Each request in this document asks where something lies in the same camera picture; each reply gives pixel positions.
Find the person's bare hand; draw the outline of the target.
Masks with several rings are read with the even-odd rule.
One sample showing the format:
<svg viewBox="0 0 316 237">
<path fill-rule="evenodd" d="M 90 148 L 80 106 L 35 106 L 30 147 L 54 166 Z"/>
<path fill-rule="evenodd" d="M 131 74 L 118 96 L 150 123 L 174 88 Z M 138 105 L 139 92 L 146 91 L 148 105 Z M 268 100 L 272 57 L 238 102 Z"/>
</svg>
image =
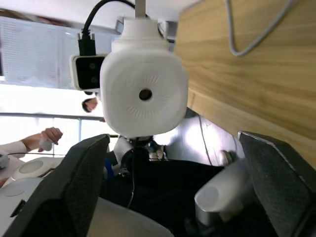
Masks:
<svg viewBox="0 0 316 237">
<path fill-rule="evenodd" d="M 63 133 L 59 128 L 51 127 L 46 128 L 40 134 L 39 152 L 51 151 L 53 144 L 58 145 L 59 140 L 62 138 Z"/>
</svg>

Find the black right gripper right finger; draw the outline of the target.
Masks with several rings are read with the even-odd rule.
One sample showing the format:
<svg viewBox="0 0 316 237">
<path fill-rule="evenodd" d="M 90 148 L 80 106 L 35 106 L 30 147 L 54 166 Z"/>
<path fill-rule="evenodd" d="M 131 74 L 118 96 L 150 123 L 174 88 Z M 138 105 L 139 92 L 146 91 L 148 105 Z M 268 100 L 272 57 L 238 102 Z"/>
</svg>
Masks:
<svg viewBox="0 0 316 237">
<path fill-rule="evenodd" d="M 316 171 L 288 143 L 240 131 L 254 191 L 279 237 L 316 235 Z"/>
</svg>

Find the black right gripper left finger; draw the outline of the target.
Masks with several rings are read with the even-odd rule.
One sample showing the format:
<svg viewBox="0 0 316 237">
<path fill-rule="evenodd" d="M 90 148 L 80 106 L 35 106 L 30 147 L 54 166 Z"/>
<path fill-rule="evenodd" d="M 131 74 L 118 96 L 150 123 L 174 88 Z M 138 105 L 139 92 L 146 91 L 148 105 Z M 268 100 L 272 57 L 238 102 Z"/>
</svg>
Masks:
<svg viewBox="0 0 316 237">
<path fill-rule="evenodd" d="M 6 237 L 84 237 L 99 197 L 110 137 L 72 146 L 62 158 L 40 157 L 4 184 Z"/>
</svg>

